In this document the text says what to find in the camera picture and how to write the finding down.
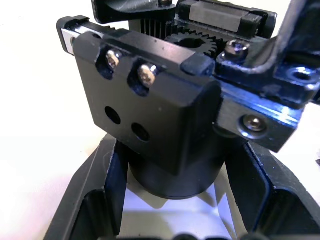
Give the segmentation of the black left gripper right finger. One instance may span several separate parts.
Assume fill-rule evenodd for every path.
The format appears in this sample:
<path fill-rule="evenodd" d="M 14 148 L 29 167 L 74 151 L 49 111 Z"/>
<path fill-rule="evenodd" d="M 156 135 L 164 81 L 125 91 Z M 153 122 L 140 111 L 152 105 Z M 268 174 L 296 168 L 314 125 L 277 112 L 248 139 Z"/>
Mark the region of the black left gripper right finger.
<path fill-rule="evenodd" d="M 269 150 L 239 138 L 216 144 L 248 240 L 318 240 L 320 207 Z"/>

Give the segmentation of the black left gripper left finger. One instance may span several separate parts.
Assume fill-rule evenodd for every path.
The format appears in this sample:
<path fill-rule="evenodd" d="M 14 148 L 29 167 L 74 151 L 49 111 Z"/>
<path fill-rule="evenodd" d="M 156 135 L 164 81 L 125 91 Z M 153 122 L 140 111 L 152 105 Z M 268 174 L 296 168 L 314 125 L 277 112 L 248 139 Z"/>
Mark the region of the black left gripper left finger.
<path fill-rule="evenodd" d="M 113 137 L 73 175 L 48 228 L 50 240 L 115 240 L 120 234 L 129 150 Z"/>

